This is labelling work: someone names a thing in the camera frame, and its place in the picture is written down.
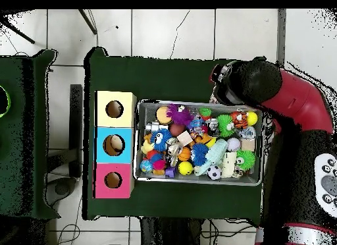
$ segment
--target tennis ball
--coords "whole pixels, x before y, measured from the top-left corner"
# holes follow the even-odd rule
[[[253,111],[248,111],[247,112],[248,117],[247,117],[247,122],[249,126],[253,126],[257,122],[257,114]]]

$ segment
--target dark green table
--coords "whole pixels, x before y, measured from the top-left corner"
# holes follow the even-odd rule
[[[260,219],[259,186],[222,186],[136,181],[130,199],[93,199],[93,108],[96,90],[132,92],[137,99],[208,103],[209,75],[226,60],[162,60],[108,57],[94,47],[84,60],[84,202],[83,218],[96,215]]]

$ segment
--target box with circular hole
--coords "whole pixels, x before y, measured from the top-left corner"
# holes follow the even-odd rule
[[[94,166],[93,198],[127,199],[134,188],[132,164],[97,163]]]

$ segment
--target orange ball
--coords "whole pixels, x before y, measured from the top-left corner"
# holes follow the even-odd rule
[[[178,156],[178,159],[181,161],[187,161],[191,157],[191,151],[186,146],[182,149],[182,153]]]

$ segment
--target circular hole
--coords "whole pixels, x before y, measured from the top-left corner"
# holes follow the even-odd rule
[[[110,156],[119,156],[125,149],[125,142],[121,136],[113,134],[106,137],[103,149]]]
[[[119,118],[124,111],[124,107],[119,101],[110,101],[105,107],[105,112],[111,118]]]
[[[104,178],[104,183],[109,188],[118,188],[122,184],[122,177],[119,173],[108,173]]]

